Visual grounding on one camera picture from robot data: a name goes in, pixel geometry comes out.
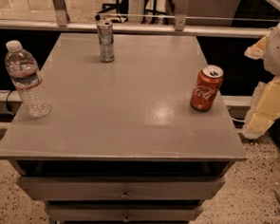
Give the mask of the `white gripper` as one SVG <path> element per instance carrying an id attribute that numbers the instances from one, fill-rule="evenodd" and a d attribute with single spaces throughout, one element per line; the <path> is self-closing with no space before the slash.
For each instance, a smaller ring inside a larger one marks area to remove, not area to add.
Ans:
<path id="1" fill-rule="evenodd" d="M 258 60 L 264 57 L 265 70 L 276 76 L 267 84 L 258 83 L 245 115 L 241 133 L 246 139 L 257 140 L 280 119 L 280 22 L 269 36 L 248 47 L 244 55 Z"/>

